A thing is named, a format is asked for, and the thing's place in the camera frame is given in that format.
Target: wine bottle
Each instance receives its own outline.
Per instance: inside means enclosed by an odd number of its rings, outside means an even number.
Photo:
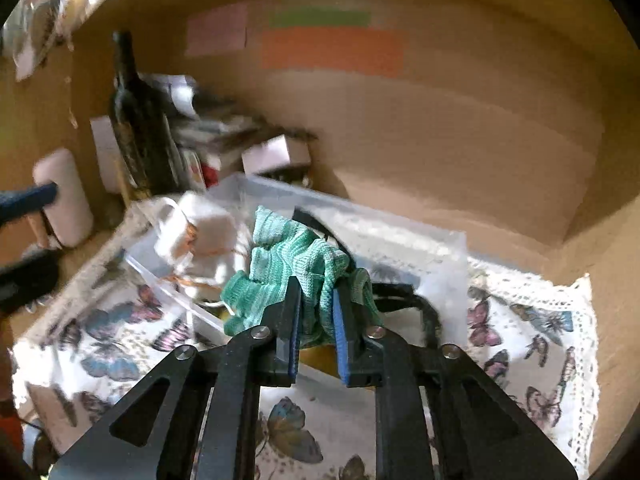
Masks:
[[[116,90],[110,118],[137,198],[178,190],[171,133],[158,94],[139,78],[131,34],[114,32]]]

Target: metal screw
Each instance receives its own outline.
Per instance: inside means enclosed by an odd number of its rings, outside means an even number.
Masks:
[[[382,326],[367,326],[366,334],[370,339],[382,339],[386,335],[386,329]]]
[[[187,359],[191,359],[195,354],[195,348],[189,345],[178,346],[175,349],[175,358],[178,361],[186,361]]]
[[[447,359],[457,359],[460,357],[460,347],[452,344],[442,345],[442,353]]]
[[[254,326],[251,329],[251,337],[253,337],[254,339],[267,339],[270,335],[271,330],[269,330],[268,326]]]

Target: orange paper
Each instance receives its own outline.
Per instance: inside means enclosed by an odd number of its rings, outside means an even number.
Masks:
[[[328,68],[396,77],[402,70],[403,40],[392,30],[361,27],[291,27],[262,35],[266,69]]]

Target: pink paper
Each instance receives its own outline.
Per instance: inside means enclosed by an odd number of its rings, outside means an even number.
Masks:
[[[246,44],[247,4],[207,10],[187,22],[186,57],[215,56],[242,50]]]

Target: bottle neck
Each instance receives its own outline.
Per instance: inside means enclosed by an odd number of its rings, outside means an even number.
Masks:
[[[118,84],[126,86],[138,79],[136,61],[133,57],[131,33],[128,31],[115,32],[113,34],[113,43],[115,47],[115,65]]]

